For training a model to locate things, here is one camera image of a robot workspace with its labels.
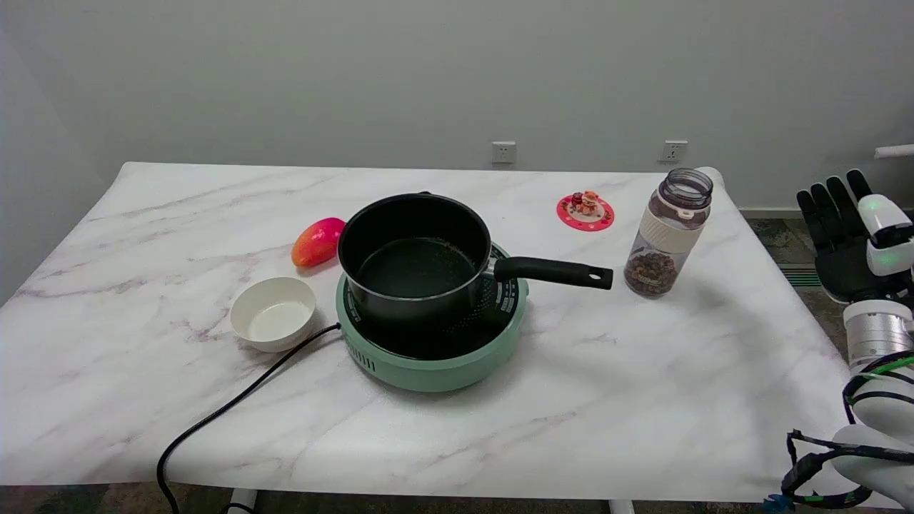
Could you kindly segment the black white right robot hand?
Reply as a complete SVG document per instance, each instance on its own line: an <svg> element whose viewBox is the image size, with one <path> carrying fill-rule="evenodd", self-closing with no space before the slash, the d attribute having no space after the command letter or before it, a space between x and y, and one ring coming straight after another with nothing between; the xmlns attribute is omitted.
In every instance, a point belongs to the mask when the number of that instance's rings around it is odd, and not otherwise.
<svg viewBox="0 0 914 514"><path fill-rule="evenodd" d="M875 194L864 173L831 176L796 201L813 242L820 283L839 303L885 299L912 306L912 218Z"/></svg>

